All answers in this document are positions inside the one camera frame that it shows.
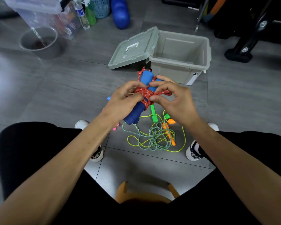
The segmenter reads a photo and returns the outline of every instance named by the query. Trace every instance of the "foot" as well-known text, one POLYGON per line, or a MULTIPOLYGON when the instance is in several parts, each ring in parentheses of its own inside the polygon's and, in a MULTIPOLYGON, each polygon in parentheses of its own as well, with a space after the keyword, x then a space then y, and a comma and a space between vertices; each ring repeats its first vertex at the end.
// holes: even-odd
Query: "foot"
POLYGON ((86 126, 88 125, 88 122, 87 121, 84 121, 84 120, 80 120, 80 121, 77 121, 76 124, 75 124, 75 129, 85 129, 86 126))
POLYGON ((103 150, 101 145, 99 145, 98 150, 90 157, 90 161, 99 162, 103 158, 103 150))
MULTIPOLYGON (((218 126, 214 123, 208 123, 208 125, 213 128, 213 130, 218 131, 218 126)), ((198 153, 199 144, 194 140, 186 150, 186 157, 191 161, 197 161, 203 159, 204 157, 198 153)))

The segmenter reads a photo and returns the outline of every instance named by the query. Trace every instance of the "open storage bin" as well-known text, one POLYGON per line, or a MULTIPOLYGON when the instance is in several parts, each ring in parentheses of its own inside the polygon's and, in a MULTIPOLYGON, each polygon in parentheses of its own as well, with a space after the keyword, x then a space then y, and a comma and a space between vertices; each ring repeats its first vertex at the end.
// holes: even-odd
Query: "open storage bin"
POLYGON ((5 0, 6 4, 31 28, 53 27, 59 35, 72 39, 80 27, 79 18, 71 2, 64 8, 60 0, 5 0))
POLYGON ((209 68, 209 39, 153 27, 121 42, 108 66, 114 69, 147 58, 154 75, 165 75, 177 83, 192 85, 202 71, 209 68))

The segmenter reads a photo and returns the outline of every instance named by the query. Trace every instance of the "red rope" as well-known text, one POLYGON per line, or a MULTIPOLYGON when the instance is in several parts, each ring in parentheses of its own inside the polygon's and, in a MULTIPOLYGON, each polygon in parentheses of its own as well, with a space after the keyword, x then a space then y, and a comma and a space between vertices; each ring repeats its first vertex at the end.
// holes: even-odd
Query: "red rope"
MULTIPOLYGON (((143 74, 143 71, 145 71, 145 67, 143 67, 143 69, 141 71, 138 71, 138 81, 140 81, 141 76, 143 74)), ((152 81, 155 81, 157 79, 156 76, 153 77, 152 81)), ((143 97, 145 97, 148 101, 146 101, 145 99, 142 100, 142 103, 145 105, 145 110, 152 104, 154 104, 154 102, 151 102, 149 100, 149 98, 152 95, 172 95, 172 92, 169 90, 165 90, 165 91, 159 91, 159 92, 153 92, 151 90, 148 89, 149 85, 147 86, 147 88, 145 87, 136 87, 135 93, 141 93, 143 95, 143 97)))

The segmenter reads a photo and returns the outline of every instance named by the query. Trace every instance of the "blue bottle label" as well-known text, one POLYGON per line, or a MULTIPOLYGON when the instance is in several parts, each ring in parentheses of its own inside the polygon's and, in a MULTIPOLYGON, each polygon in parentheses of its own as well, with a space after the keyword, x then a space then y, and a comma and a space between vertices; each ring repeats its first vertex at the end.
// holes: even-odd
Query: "blue bottle label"
POLYGON ((84 10, 83 9, 76 10, 76 13, 77 13, 78 16, 84 16, 84 10))

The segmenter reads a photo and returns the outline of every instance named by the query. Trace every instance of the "jump rope handle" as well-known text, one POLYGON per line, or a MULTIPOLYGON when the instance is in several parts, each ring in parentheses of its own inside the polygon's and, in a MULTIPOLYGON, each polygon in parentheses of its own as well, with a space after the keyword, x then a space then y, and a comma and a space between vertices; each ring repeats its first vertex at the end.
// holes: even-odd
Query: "jump rope handle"
MULTIPOLYGON (((144 83, 146 86, 149 85, 149 83, 153 80, 153 73, 149 70, 145 70, 143 71, 143 74, 141 76, 141 80, 140 82, 144 83)), ((149 90, 151 91, 155 91, 157 89, 157 87, 149 87, 148 88, 149 90)), ((145 110, 145 105, 142 103, 142 102, 138 102, 134 108, 132 109, 131 113, 128 114, 128 116, 126 118, 124 118, 124 121, 128 124, 128 125, 131 125, 131 124, 137 124, 138 123, 138 120, 141 116, 141 113, 145 110)))

